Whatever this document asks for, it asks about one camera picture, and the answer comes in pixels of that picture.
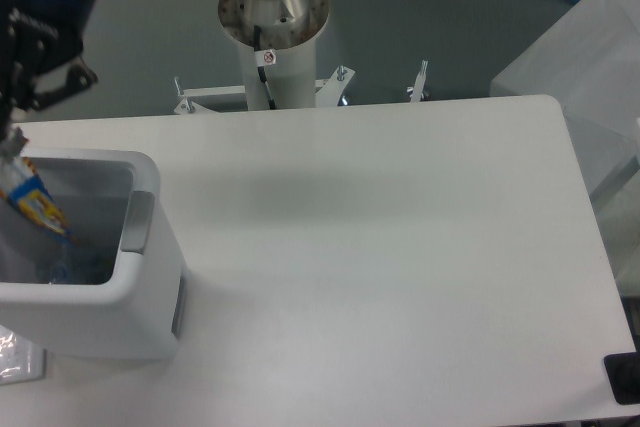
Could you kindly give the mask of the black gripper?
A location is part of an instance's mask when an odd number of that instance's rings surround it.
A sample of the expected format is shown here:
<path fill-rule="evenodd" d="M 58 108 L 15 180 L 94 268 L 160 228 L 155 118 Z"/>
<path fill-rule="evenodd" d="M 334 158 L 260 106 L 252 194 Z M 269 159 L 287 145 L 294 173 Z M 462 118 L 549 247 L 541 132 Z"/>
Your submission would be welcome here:
<path fill-rule="evenodd" d="M 43 111 L 91 89 L 96 73 L 85 63 L 83 34 L 96 0 L 1 0 L 1 95 L 25 97 L 24 111 Z M 64 81 L 39 88 L 64 66 Z"/>

